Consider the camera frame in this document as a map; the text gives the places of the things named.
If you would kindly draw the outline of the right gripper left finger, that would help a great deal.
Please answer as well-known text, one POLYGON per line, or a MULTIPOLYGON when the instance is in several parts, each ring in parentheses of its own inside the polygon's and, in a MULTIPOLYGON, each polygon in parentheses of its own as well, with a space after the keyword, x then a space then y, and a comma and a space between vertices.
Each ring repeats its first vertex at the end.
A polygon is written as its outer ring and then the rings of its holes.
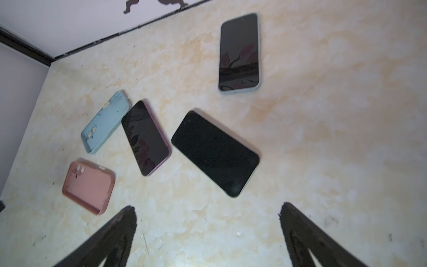
POLYGON ((57 267, 125 267, 137 228, 133 206, 126 206, 57 267))

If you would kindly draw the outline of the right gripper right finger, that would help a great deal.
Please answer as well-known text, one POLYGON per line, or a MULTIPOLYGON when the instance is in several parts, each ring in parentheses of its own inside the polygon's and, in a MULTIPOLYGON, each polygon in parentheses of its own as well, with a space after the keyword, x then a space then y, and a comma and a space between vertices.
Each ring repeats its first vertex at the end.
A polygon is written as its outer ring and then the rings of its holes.
POLYGON ((312 257, 324 267, 365 266, 292 203, 283 204, 279 220, 294 267, 314 267, 312 257))

